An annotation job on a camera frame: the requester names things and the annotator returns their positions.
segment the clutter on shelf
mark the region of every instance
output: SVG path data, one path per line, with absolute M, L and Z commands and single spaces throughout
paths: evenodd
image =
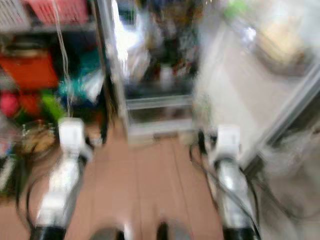
M 197 18 L 202 5 L 188 0 L 183 4 L 147 1 L 144 8 L 129 1 L 126 6 L 123 1 L 113 6 L 117 57 L 126 92 L 183 88 L 184 81 L 190 81 L 198 70 Z M 129 15 L 134 16 L 130 23 L 123 20 Z
M 79 35 L 86 41 L 77 42 L 74 47 L 73 41 Z M 63 76 L 56 35 L 19 35 L 7 39 L 0 53 L 2 113 L 20 126 L 38 119 L 56 124 L 66 115 L 67 97 L 72 99 L 75 111 L 77 106 L 101 111 L 100 95 L 105 77 L 95 37 L 91 36 L 81 32 L 65 37 L 71 89 Z
M 0 203 L 21 193 L 31 169 L 56 149 L 57 131 L 42 120 L 14 126 L 0 115 Z
M 226 22 L 272 73 L 301 77 L 309 71 L 314 55 L 303 38 L 299 7 L 273 0 L 223 3 L 220 11 Z

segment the metal shelf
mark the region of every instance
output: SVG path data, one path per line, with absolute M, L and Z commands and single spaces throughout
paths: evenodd
M 195 124 L 191 118 L 151 123 L 132 123 L 128 128 L 128 135 L 131 137 L 139 137 L 190 131 L 194 129 Z
M 169 96 L 186 96 L 191 95 L 194 88 L 194 76 L 186 76 L 178 79 L 170 89 L 162 89 L 157 82 L 125 84 L 125 98 L 128 100 L 163 98 Z
M 191 106 L 193 102 L 192 100 L 193 99 L 191 95 L 128 99 L 126 101 L 126 109 L 138 110 L 138 109 L 154 109 L 154 108 L 162 108 L 162 107 Z
M 61 25 L 62 32 L 78 32 L 78 31 L 95 31 L 96 23 L 89 21 L 84 24 L 64 24 Z M 40 33 L 55 33 L 57 31 L 56 25 L 35 25 L 31 28 L 22 28 L 19 30 L 2 31 L 2 34 L 40 34 Z

